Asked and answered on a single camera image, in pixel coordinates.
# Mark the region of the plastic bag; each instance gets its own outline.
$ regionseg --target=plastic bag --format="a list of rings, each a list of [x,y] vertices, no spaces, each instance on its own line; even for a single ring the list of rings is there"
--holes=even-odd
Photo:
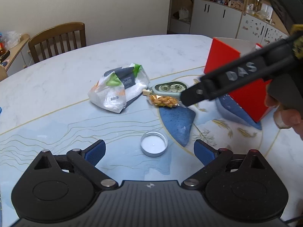
[[[6,50],[10,50],[20,43],[21,34],[16,31],[7,31],[2,33],[2,35]]]
[[[185,7],[181,7],[179,10],[179,19],[187,19],[189,17],[189,11]]]
[[[178,100],[176,98],[170,96],[158,96],[158,95],[150,95],[149,103],[155,106],[162,107],[177,107],[179,106]]]
[[[95,105],[120,113],[142,94],[148,84],[149,78],[143,67],[131,64],[104,73],[87,95]]]

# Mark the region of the blue gripper pad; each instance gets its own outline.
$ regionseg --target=blue gripper pad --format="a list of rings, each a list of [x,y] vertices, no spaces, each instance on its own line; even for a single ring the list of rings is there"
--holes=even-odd
[[[200,139],[194,142],[194,154],[204,166],[208,165],[219,155],[216,149]]]
[[[97,142],[90,145],[88,148],[81,152],[81,156],[91,163],[93,166],[103,158],[106,151],[106,144],[103,140],[98,140]]]

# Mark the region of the wooden chair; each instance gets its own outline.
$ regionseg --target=wooden chair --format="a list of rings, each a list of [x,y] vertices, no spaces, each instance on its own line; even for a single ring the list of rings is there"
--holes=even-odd
[[[73,41],[74,41],[74,48],[77,49],[77,41],[76,41],[76,35],[75,35],[75,31],[79,31],[80,32],[80,42],[81,42],[81,47],[86,47],[86,38],[85,38],[85,25],[84,23],[81,22],[71,22],[71,23],[65,23],[62,25],[57,25],[55,27],[49,28],[45,31],[40,32],[39,34],[37,34],[36,36],[34,36],[31,40],[29,40],[28,42],[28,47],[31,51],[31,55],[33,57],[33,60],[35,63],[40,62],[38,54],[37,54],[37,50],[35,48],[36,45],[40,44],[40,49],[41,49],[41,53],[42,53],[42,57],[44,60],[46,60],[46,55],[44,52],[44,47],[42,42],[46,41],[46,46],[47,46],[47,50],[48,50],[48,55],[51,58],[52,55],[52,51],[51,51],[51,46],[49,43],[49,39],[52,38],[52,43],[54,46],[54,50],[55,50],[55,54],[58,55],[58,48],[57,48],[57,44],[56,44],[56,39],[55,37],[59,36],[59,40],[60,40],[60,45],[61,45],[61,51],[62,53],[65,53],[64,50],[64,45],[63,45],[63,40],[62,40],[62,35],[65,34],[66,35],[66,43],[67,43],[67,50],[71,51],[71,45],[69,42],[69,35],[68,33],[72,32],[72,37],[73,37]]]

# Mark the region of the red box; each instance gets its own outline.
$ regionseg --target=red box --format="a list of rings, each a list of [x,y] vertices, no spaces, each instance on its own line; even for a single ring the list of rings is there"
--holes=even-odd
[[[230,63],[243,54],[261,47],[259,44],[239,39],[214,38],[204,73],[207,74]],[[266,85],[268,83],[270,81],[264,82],[262,79],[258,79],[229,93],[255,122],[259,122],[271,110],[271,108],[264,105]]]

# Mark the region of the metal tin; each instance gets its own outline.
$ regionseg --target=metal tin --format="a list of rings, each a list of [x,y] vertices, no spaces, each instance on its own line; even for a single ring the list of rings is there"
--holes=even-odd
[[[167,82],[156,84],[150,88],[153,94],[158,96],[171,96],[180,99],[181,92],[186,90],[187,86],[185,83],[180,81]]]
[[[143,134],[140,146],[145,155],[153,158],[159,157],[165,153],[168,140],[161,132],[151,130]]]

